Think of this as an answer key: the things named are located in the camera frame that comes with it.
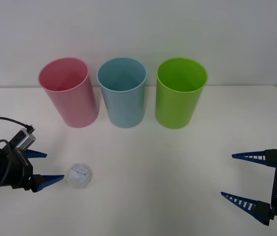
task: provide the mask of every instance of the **cup rim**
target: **cup rim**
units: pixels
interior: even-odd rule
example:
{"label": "cup rim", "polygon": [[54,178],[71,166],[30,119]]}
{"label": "cup rim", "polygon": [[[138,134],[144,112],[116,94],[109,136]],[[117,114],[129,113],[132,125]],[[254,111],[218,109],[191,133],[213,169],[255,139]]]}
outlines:
{"label": "cup rim", "polygon": [[[161,82],[161,80],[159,79],[158,71],[159,71],[159,68],[160,68],[165,62],[167,62],[167,61],[169,61],[169,60],[172,60],[172,59],[187,59],[187,60],[191,60],[191,61],[197,63],[198,65],[200,65],[200,66],[204,69],[205,74],[206,74],[206,81],[205,81],[205,83],[204,83],[200,88],[198,88],[198,89],[196,89],[196,90],[193,90],[193,91],[188,91],[188,92],[177,91],[177,90],[174,90],[174,89],[169,88],[169,87],[167,87],[166,85],[164,85],[163,82]],[[208,73],[207,73],[206,68],[205,68],[201,63],[199,63],[199,62],[196,61],[196,60],[193,60],[193,59],[191,59],[191,58],[186,58],[186,57],[175,57],[175,58],[169,58],[169,59],[163,61],[163,62],[158,66],[158,69],[157,69],[157,81],[158,81],[162,86],[164,86],[166,89],[168,89],[168,90],[170,90],[170,91],[172,91],[172,92],[177,92],[177,93],[193,93],[193,92],[197,92],[197,91],[199,91],[199,90],[201,90],[201,89],[203,89],[203,88],[205,87],[205,85],[207,84],[207,81],[208,81]]]}
{"label": "cup rim", "polygon": [[[145,78],[143,79],[143,81],[142,81],[138,86],[136,86],[136,87],[134,87],[134,88],[132,88],[132,89],[129,89],[129,90],[124,90],[124,91],[112,90],[112,89],[107,88],[106,86],[103,86],[103,84],[102,84],[102,83],[99,81],[99,79],[98,79],[99,70],[100,70],[101,67],[103,67],[103,65],[105,65],[106,63],[108,63],[108,62],[110,62],[110,61],[112,61],[112,60],[121,59],[121,58],[135,60],[135,61],[137,61],[138,63],[140,63],[140,64],[143,66],[144,70],[145,70]],[[140,87],[141,85],[143,85],[143,84],[145,83],[146,78],[147,78],[147,70],[146,70],[146,67],[144,66],[144,64],[143,64],[142,62],[140,62],[139,60],[135,59],[135,58],[131,58],[131,57],[118,57],[118,58],[112,58],[112,59],[106,61],[104,64],[102,64],[102,65],[99,67],[99,69],[97,70],[96,78],[97,78],[97,82],[99,83],[99,85],[100,85],[101,87],[103,87],[105,90],[108,90],[108,91],[110,91],[110,92],[119,92],[119,93],[122,93],[122,92],[131,92],[131,91],[137,89],[138,87]]]}
{"label": "cup rim", "polygon": [[[83,81],[81,81],[78,85],[76,85],[76,86],[73,87],[73,88],[67,89],[67,90],[54,91],[54,90],[50,90],[50,89],[45,88],[45,87],[42,86],[41,83],[40,83],[40,75],[41,75],[41,72],[42,72],[48,65],[50,65],[51,63],[54,63],[55,61],[62,60],[62,59],[75,59],[75,60],[79,60],[80,62],[83,62],[84,65],[85,65],[86,68],[87,68],[87,74],[86,74],[85,78],[84,78]],[[75,57],[63,57],[63,58],[58,58],[58,59],[55,59],[55,60],[49,62],[48,64],[46,64],[46,65],[40,70],[40,72],[39,72],[39,74],[38,74],[38,83],[39,83],[39,85],[40,85],[44,90],[46,90],[46,91],[48,91],[48,92],[55,92],[55,93],[69,92],[69,91],[74,90],[74,89],[76,89],[77,87],[81,86],[81,85],[87,80],[88,75],[89,75],[89,69],[88,69],[88,66],[87,66],[87,64],[86,64],[85,61],[83,61],[82,59],[79,59],[79,58],[75,58]]]}

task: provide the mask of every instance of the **white table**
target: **white table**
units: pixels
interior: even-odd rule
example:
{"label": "white table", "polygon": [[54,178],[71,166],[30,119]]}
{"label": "white table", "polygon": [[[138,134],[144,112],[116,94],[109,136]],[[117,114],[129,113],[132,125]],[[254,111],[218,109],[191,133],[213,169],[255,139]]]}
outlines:
{"label": "white table", "polygon": [[[113,126],[100,100],[96,121],[67,127],[40,88],[0,88],[0,116],[33,124],[36,174],[66,174],[77,162],[92,168],[81,190],[66,180],[32,193],[0,189],[0,236],[277,236],[220,192],[270,202],[274,168],[231,154],[277,148],[277,88],[206,87],[191,123],[171,130],[154,116],[147,88],[144,120]],[[0,139],[20,126],[0,121]]]}

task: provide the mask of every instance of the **white wall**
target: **white wall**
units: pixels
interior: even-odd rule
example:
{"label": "white wall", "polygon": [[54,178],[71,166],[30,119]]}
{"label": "white wall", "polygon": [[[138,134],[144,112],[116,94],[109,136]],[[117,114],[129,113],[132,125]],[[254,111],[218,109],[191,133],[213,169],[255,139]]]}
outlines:
{"label": "white wall", "polygon": [[131,56],[154,85],[162,61],[186,56],[211,85],[277,85],[277,0],[0,0],[0,87],[38,86],[65,56],[84,59],[92,81]]}

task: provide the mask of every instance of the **plastic cup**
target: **plastic cup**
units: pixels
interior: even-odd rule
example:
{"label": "plastic cup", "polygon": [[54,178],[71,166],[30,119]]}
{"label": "plastic cup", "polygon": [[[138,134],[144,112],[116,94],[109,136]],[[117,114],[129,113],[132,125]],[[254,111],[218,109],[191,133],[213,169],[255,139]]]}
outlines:
{"label": "plastic cup", "polygon": [[145,113],[143,64],[132,58],[115,58],[100,67],[97,79],[111,123],[120,128],[138,125]]}
{"label": "plastic cup", "polygon": [[208,80],[206,69],[189,58],[164,61],[157,71],[157,121],[171,129],[186,126]]}
{"label": "plastic cup", "polygon": [[84,61],[54,60],[40,71],[38,82],[68,126],[81,128],[96,120],[98,108]]}

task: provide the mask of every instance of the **light blue cup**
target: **light blue cup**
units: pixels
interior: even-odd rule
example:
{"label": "light blue cup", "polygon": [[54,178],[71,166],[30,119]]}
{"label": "light blue cup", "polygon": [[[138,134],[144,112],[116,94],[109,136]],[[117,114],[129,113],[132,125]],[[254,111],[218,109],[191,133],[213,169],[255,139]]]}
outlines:
{"label": "light blue cup", "polygon": [[146,69],[132,58],[115,58],[97,73],[109,120],[120,128],[138,125],[145,113]]}

